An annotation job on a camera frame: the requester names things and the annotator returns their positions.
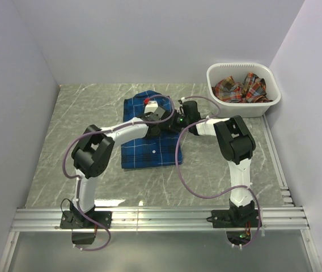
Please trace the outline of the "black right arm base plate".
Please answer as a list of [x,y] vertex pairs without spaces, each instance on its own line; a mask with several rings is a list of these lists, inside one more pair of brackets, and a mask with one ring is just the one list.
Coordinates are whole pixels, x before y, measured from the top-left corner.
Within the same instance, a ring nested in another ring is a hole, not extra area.
[[206,221],[213,225],[213,228],[253,228],[261,227],[257,210],[238,212],[236,210],[212,210]]

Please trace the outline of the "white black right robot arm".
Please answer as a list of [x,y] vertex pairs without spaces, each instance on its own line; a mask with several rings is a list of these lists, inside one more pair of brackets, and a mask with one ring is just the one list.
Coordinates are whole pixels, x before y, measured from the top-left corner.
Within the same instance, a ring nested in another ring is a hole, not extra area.
[[[231,187],[224,191],[224,193],[231,193],[228,216],[233,225],[243,226],[249,220],[249,216],[256,212],[256,201],[251,192],[251,160],[256,143],[251,132],[240,116],[207,117],[203,120],[196,101],[180,100],[179,103],[177,124],[183,128],[180,136],[189,131],[196,136],[215,136],[217,138],[221,154],[228,162],[230,170]],[[195,193],[184,181],[178,163],[176,163],[176,169],[181,183],[192,195],[202,199],[212,199],[224,194],[202,196]]]

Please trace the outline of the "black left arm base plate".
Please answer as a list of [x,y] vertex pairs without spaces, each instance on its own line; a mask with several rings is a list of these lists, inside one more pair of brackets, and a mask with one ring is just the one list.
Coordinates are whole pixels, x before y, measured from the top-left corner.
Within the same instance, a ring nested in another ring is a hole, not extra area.
[[[111,226],[111,211],[89,211],[86,215],[106,228]],[[64,211],[60,221],[60,229],[88,229],[95,226],[95,223],[86,219],[77,209]]]

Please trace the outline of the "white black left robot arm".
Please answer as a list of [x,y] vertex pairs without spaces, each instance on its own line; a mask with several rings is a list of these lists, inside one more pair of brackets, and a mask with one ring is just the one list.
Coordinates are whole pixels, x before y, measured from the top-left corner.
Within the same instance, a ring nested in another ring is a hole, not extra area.
[[151,109],[129,121],[108,128],[90,125],[78,139],[71,158],[77,181],[72,200],[76,212],[75,223],[81,228],[89,227],[94,221],[91,211],[95,207],[96,178],[107,168],[113,149],[135,139],[156,137],[161,131],[169,130],[177,111],[168,111],[161,106]]

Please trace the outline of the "red plaid shirt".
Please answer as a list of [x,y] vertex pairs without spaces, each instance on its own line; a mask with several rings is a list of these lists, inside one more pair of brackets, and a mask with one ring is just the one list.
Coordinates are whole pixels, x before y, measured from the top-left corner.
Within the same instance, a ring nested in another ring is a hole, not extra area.
[[225,103],[269,103],[264,78],[249,72],[243,82],[232,76],[224,78],[211,88],[214,96]]

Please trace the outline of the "white plastic laundry basket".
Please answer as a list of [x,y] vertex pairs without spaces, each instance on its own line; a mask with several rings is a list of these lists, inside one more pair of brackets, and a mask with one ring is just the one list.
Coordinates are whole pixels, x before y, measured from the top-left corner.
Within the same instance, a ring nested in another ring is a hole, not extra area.
[[[236,82],[242,82],[248,72],[253,72],[266,83],[268,103],[225,103],[214,96],[212,88],[221,80],[232,76]],[[207,96],[211,99],[209,108],[212,114],[219,118],[240,115],[242,117],[261,117],[266,111],[281,100],[281,92],[272,71],[259,63],[230,62],[211,65],[206,72]]]

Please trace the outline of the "aluminium mounting rail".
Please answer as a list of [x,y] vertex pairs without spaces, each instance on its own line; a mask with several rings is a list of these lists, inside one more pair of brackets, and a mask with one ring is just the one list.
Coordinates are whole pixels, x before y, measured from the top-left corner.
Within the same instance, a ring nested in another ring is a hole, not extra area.
[[[210,207],[110,207],[111,232],[216,231],[206,220]],[[57,209],[19,209],[11,231],[14,232],[71,232],[60,228],[62,212]],[[261,230],[308,230],[310,228],[301,207],[262,208]]]

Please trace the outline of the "blue plaid long sleeve shirt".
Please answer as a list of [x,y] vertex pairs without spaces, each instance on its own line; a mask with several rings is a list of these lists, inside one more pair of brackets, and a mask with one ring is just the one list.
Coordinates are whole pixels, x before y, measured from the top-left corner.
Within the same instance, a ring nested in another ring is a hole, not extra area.
[[[129,121],[144,112],[144,101],[158,93],[152,90],[143,91],[132,98],[124,100],[123,121]],[[159,136],[146,139],[135,139],[121,145],[121,168],[138,169],[162,167],[183,162],[181,150],[175,157],[178,133],[163,131]]]

